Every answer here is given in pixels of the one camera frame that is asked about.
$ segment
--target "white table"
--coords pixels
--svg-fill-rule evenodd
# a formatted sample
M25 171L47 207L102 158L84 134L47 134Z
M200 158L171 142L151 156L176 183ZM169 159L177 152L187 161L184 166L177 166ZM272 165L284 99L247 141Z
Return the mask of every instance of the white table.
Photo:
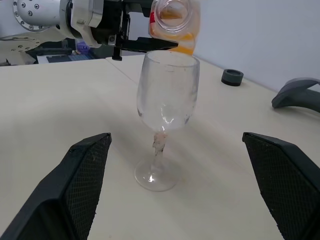
M136 110L142 61L128 56L0 68L0 234L72 144L111 132L89 240L282 240L242 134L297 144L320 166L319 114L275 111L274 92L246 80L224 85L222 70L202 61L194 116L165 147L182 180L151 192L134 179L138 161L153 156L153 133Z

